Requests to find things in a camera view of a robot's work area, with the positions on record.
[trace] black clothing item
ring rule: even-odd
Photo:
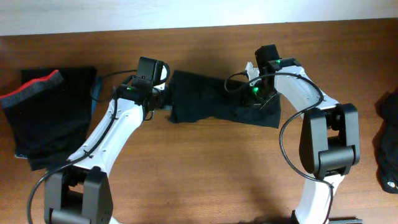
[[[14,132],[16,157],[32,170],[64,163],[86,140],[93,67],[23,70],[22,86],[0,97]]]
[[[231,89],[243,84],[233,80],[229,83]],[[224,80],[181,71],[175,71],[169,87],[173,94],[169,120],[173,123],[192,123],[214,116],[244,124],[279,127],[279,95],[261,110],[259,107],[245,107],[242,102],[248,97],[246,91],[229,94],[224,89]]]
[[[398,93],[382,102],[381,114],[387,125],[377,154],[379,177],[384,191],[398,194]]]

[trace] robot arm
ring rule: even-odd
[[[294,73],[307,79],[304,69],[294,58],[281,59],[275,45],[256,51],[259,68],[248,63],[249,80],[268,73]],[[45,221],[53,224],[112,223],[113,203],[108,177],[113,163],[132,132],[143,122],[150,111],[164,104],[164,82],[169,76],[167,64],[141,58],[137,75],[132,85],[118,88],[116,120],[101,144],[86,159],[73,167],[52,175],[45,183]],[[278,91],[286,96],[297,111],[319,100],[318,92],[301,79],[290,76],[275,76],[250,84],[269,91]],[[300,159],[307,174],[337,186],[359,161],[358,114],[353,105],[340,105],[323,93],[324,102],[306,112],[303,117],[300,140]],[[114,113],[114,100],[103,119],[69,159],[85,155],[96,144],[108,126]],[[339,131],[335,138],[327,137],[327,128]],[[73,192],[69,186],[83,184],[83,193]],[[321,182],[305,180],[302,199],[292,214],[295,223],[323,223],[331,200],[330,189]]]
[[[279,58],[275,45],[257,50],[256,60],[260,68],[253,68],[251,62],[246,66],[250,80],[267,73],[292,73],[310,80],[296,59]],[[278,75],[271,80],[264,80],[264,83],[260,80],[256,82],[259,83],[253,83],[252,86],[274,84],[275,90],[283,94],[297,111],[314,105],[320,99],[319,93],[311,85],[293,76]],[[322,94],[323,102],[302,114],[300,160],[307,175],[330,183],[335,194],[351,166],[359,162],[358,112],[352,104],[341,105],[323,91]],[[338,136],[328,138],[329,128],[339,131]],[[305,179],[302,198],[292,213],[292,222],[323,223],[330,209],[330,194],[331,190],[326,184]],[[362,223],[362,220],[339,223]]]
[[[88,157],[67,170],[55,173],[45,182],[46,223],[118,223],[112,217],[113,202],[108,183],[109,174],[129,136],[142,124],[148,113],[152,112],[153,115],[154,110],[163,107],[165,81],[169,74],[166,63],[140,58],[137,75],[131,77],[131,85],[123,83],[117,89],[117,97],[109,103],[99,125],[68,160],[75,161],[92,149],[115,115],[99,146]],[[76,184],[83,184],[83,193],[74,192],[69,188]]]

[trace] wooden table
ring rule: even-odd
[[[19,70],[94,65],[98,74],[136,68],[140,56],[185,70],[226,78],[244,69],[254,51],[276,44],[281,57],[295,57],[309,77],[341,103],[359,111],[361,161],[338,188],[332,217],[366,223],[397,223],[398,195],[382,191],[376,178],[373,138],[382,125],[375,102],[398,86],[398,20],[306,22],[195,29],[133,30],[0,37],[0,93],[19,86]],[[123,76],[105,84],[117,86]],[[284,122],[294,113],[282,97]],[[91,123],[107,108],[99,105]],[[110,177],[114,216],[123,223],[237,223],[256,217],[290,217],[304,180],[284,161],[278,129],[221,121],[172,124],[158,112],[128,140]],[[25,205],[35,181],[25,160],[13,156],[14,140],[0,115],[0,219],[26,223]],[[302,121],[285,134],[300,166]],[[43,187],[33,202],[43,217]]]

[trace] white wall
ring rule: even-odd
[[[398,0],[2,0],[0,35],[398,17]]]

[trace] red and black fabric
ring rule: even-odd
[[[398,93],[382,102],[381,116],[386,129],[377,154],[379,177],[384,191],[398,194]]]
[[[93,67],[22,71],[22,86],[0,96],[16,157],[32,170],[64,163],[85,141],[91,121]]]

